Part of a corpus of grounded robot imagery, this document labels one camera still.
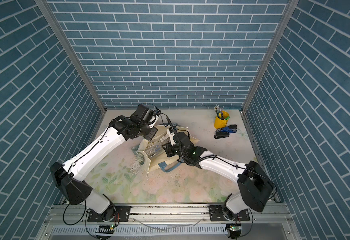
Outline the clear compass set case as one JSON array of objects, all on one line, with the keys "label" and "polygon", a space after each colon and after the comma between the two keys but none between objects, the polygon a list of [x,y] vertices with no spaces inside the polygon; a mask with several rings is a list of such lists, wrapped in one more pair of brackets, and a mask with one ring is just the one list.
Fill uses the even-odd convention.
[{"label": "clear compass set case", "polygon": [[161,145],[165,145],[167,143],[170,143],[170,137],[169,137],[169,134],[167,132],[165,133],[162,133],[161,135],[159,135],[157,137],[157,140],[158,142],[161,144]]}]

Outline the cream canvas tote bag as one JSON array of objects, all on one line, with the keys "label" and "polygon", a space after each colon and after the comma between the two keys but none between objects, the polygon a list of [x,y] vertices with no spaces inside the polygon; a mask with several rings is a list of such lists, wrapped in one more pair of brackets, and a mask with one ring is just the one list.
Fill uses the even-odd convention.
[{"label": "cream canvas tote bag", "polygon": [[157,137],[162,133],[165,133],[169,127],[163,125],[156,126],[158,129],[156,135],[151,141],[143,139],[141,143],[133,150],[137,157],[138,162],[142,165],[142,168],[147,172],[154,170],[162,170],[165,173],[169,173],[181,165],[178,162],[178,156],[167,157],[163,145],[161,145]]}]

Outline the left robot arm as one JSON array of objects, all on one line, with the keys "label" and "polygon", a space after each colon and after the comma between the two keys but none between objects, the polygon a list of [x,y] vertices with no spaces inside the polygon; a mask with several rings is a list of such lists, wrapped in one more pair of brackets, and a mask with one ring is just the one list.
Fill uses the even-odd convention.
[{"label": "left robot arm", "polygon": [[54,163],[50,167],[56,187],[71,205],[84,205],[108,221],[114,215],[113,202],[98,193],[85,182],[89,173],[111,151],[138,137],[152,140],[157,133],[154,126],[161,111],[149,109],[140,104],[129,117],[118,116],[111,120],[106,130],[80,153],[64,163]]}]

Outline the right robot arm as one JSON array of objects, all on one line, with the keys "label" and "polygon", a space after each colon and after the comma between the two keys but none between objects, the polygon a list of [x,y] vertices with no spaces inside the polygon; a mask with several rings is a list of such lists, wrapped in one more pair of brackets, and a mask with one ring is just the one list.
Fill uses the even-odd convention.
[{"label": "right robot arm", "polygon": [[263,212],[275,185],[262,167],[254,161],[238,163],[213,154],[206,148],[194,145],[185,132],[167,131],[170,142],[163,145],[168,157],[179,156],[188,166],[212,171],[238,184],[239,192],[230,194],[222,205],[226,219],[234,220],[241,211]]}]

